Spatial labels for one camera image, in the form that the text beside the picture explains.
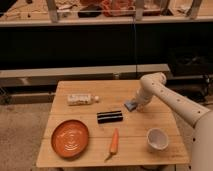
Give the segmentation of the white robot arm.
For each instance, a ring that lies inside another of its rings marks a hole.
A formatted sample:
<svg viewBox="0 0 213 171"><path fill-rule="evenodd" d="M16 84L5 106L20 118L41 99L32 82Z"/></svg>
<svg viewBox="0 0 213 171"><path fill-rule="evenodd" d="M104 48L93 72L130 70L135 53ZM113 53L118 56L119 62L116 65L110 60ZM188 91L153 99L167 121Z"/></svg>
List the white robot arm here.
<svg viewBox="0 0 213 171"><path fill-rule="evenodd" d="M145 106L156 96L193 127L191 171L213 171L213 110L176 93L165 84L166 76L162 72L142 76L135 102Z"/></svg>

